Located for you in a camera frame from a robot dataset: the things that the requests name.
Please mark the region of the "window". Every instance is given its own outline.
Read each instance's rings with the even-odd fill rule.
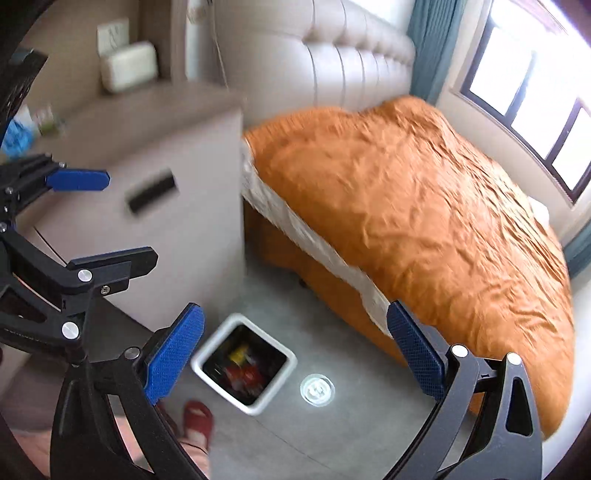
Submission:
[[[545,12],[532,0],[493,0],[461,93],[517,137],[574,203],[591,180],[591,51],[528,5]]]

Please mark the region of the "floor drain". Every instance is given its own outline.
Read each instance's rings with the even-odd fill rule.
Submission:
[[[335,397],[335,386],[320,374],[308,375],[300,385],[301,396],[315,407],[324,407]]]

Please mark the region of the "red slipper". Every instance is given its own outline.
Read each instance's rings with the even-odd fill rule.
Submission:
[[[184,433],[189,443],[209,450],[209,440],[213,431],[213,414],[202,402],[191,400],[184,410]]]

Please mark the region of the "upholstered headboard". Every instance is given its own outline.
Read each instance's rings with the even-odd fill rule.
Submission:
[[[349,0],[214,0],[213,34],[245,125],[336,105],[361,110],[408,93],[413,42]]]

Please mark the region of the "white mattress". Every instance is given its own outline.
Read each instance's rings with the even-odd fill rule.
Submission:
[[[369,318],[388,336],[386,313],[390,302],[374,282],[359,268],[347,265],[326,240],[308,226],[269,185],[265,184],[254,166],[251,148],[242,141],[242,196],[263,217],[269,220],[309,256],[321,263],[335,277],[353,287],[361,296]],[[545,228],[549,225],[547,207],[529,197],[534,216]]]

